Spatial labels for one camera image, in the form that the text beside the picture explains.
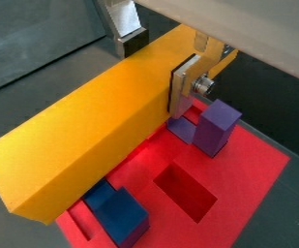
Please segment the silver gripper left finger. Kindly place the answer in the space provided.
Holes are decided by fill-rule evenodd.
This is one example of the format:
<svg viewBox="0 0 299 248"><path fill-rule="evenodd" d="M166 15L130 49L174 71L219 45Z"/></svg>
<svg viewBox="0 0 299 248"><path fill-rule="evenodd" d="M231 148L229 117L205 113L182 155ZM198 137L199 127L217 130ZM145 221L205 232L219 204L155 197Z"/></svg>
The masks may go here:
<svg viewBox="0 0 299 248"><path fill-rule="evenodd" d="M127 58L150 43L150 31L142 25L135 2L94 0L94 4L117 54Z"/></svg>

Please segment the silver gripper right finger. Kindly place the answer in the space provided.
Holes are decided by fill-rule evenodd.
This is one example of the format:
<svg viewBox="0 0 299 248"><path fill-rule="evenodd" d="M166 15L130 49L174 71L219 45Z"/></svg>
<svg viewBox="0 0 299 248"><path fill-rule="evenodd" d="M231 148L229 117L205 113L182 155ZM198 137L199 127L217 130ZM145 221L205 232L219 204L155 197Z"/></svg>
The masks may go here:
<svg viewBox="0 0 299 248"><path fill-rule="evenodd" d="M173 70L170 79L169 112L178 119L193 105L193 84L218 64L225 44L209 35L195 32L195 53Z"/></svg>

